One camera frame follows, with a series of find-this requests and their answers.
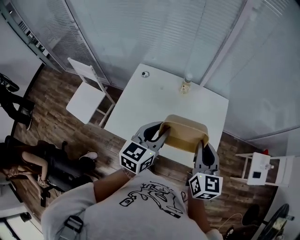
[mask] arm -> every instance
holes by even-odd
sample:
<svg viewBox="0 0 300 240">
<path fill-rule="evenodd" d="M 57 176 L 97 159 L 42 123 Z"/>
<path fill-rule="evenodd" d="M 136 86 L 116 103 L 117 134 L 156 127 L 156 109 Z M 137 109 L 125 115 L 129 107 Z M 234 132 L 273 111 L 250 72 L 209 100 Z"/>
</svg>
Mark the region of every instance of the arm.
<svg viewBox="0 0 300 240">
<path fill-rule="evenodd" d="M 204 201 L 192 197 L 191 189 L 188 188 L 188 216 L 194 220 L 204 233 L 208 233 L 211 228 L 207 220 Z"/>
<path fill-rule="evenodd" d="M 30 174 L 30 173 L 21 173 L 21 175 L 25 175 L 26 177 L 28 177 L 28 179 L 30 180 L 30 182 L 36 187 L 36 189 L 38 191 L 38 196 L 40 198 L 42 198 L 42 189 L 39 186 L 38 182 L 34 179 L 34 177 L 32 176 L 32 174 Z"/>
<path fill-rule="evenodd" d="M 128 174 L 132 177 L 135 176 L 133 173 L 128 172 Z M 108 198 L 124 186 L 129 180 L 130 178 L 126 175 L 126 173 L 120 169 L 103 179 L 93 182 L 96 202 L 101 202 Z"/>
<path fill-rule="evenodd" d="M 29 163 L 33 163 L 35 165 L 42 167 L 42 176 L 41 180 L 45 181 L 47 172 L 48 172 L 48 163 L 45 159 L 42 159 L 41 157 L 38 157 L 34 154 L 31 154 L 29 152 L 22 152 L 22 158 Z"/>
</svg>

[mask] wooden floor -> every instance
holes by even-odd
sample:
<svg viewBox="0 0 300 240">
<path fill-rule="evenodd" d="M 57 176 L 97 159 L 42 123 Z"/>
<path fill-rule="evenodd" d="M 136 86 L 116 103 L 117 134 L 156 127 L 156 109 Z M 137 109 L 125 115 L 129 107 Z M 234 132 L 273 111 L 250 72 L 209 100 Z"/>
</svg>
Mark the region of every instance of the wooden floor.
<svg viewBox="0 0 300 240">
<path fill-rule="evenodd" d="M 23 125 L 18 124 L 15 137 L 30 145 L 36 145 L 37 141 L 42 139 L 59 148 L 63 141 L 67 141 L 66 151 L 70 159 L 77 159 L 87 151 L 95 151 L 99 155 L 96 173 L 98 176 L 105 176 L 120 168 L 118 153 L 125 140 L 103 129 L 84 125 L 66 111 L 66 105 L 80 83 L 81 79 L 76 75 L 66 72 L 60 74 L 44 67 L 29 94 L 29 99 L 36 103 L 33 125 L 29 131 L 26 131 Z M 115 88 L 108 88 L 108 92 L 116 101 L 121 95 L 121 90 Z M 276 187 L 254 187 L 230 180 L 230 176 L 241 176 L 244 166 L 244 161 L 235 157 L 235 154 L 249 153 L 254 150 L 251 145 L 225 133 L 222 134 L 217 153 L 220 158 L 221 176 L 224 177 L 223 192 L 217 199 L 206 202 L 212 227 L 219 228 L 234 213 L 245 214 L 252 204 L 260 206 L 260 218 L 263 218 L 268 211 Z M 164 176 L 182 190 L 189 170 L 188 167 L 163 157 L 159 157 L 155 166 L 156 174 Z M 276 173 L 271 172 L 270 179 L 274 179 L 274 175 Z M 15 185 L 20 197 L 40 219 L 44 208 L 39 205 L 36 189 L 28 180 L 16 180 Z M 47 204 L 57 195 L 59 193 L 52 190 Z M 232 225 L 236 228 L 242 227 L 239 215 L 231 218 L 220 229 L 221 233 L 225 233 Z M 244 239 L 250 239 L 255 230 L 255 226 L 248 227 Z"/>
</svg>

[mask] shoe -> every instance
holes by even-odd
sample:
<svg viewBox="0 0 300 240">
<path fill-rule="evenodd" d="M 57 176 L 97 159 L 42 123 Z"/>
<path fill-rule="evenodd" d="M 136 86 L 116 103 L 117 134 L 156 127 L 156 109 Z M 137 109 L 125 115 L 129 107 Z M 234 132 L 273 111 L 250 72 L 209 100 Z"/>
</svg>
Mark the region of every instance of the shoe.
<svg viewBox="0 0 300 240">
<path fill-rule="evenodd" d="M 30 123 L 26 126 L 26 130 L 27 130 L 27 131 L 30 129 L 31 123 L 32 123 L 32 118 L 30 119 Z"/>
<path fill-rule="evenodd" d="M 98 154 L 96 152 L 88 152 L 87 154 L 81 156 L 79 159 L 86 157 L 86 158 L 90 158 L 92 160 L 95 160 L 98 157 Z"/>
</svg>

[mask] small white box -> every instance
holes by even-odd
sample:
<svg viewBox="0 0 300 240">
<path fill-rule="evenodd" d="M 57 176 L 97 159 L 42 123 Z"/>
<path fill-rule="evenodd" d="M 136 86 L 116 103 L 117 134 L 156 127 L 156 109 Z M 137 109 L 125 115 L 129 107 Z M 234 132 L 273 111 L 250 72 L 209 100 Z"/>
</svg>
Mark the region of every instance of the small white box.
<svg viewBox="0 0 300 240">
<path fill-rule="evenodd" d="M 221 195 L 222 177 L 198 172 L 188 182 L 193 198 L 211 200 Z"/>
<path fill-rule="evenodd" d="M 119 153 L 120 165 L 139 174 L 153 164 L 158 152 L 151 151 L 131 140 L 126 141 Z"/>
</svg>

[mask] white t-shirt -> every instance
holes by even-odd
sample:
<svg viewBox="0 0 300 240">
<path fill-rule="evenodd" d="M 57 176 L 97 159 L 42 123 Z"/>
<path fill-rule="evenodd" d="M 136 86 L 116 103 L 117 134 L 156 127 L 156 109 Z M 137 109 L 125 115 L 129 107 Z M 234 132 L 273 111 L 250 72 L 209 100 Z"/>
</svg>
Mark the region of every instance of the white t-shirt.
<svg viewBox="0 0 300 240">
<path fill-rule="evenodd" d="M 181 192 L 149 170 L 135 176 L 99 203 L 96 203 L 92 183 L 72 189 L 55 199 L 42 215 L 45 240 L 56 240 L 65 220 L 83 211 L 84 227 L 76 239 L 223 239 L 217 230 L 205 235 L 188 217 Z"/>
</svg>

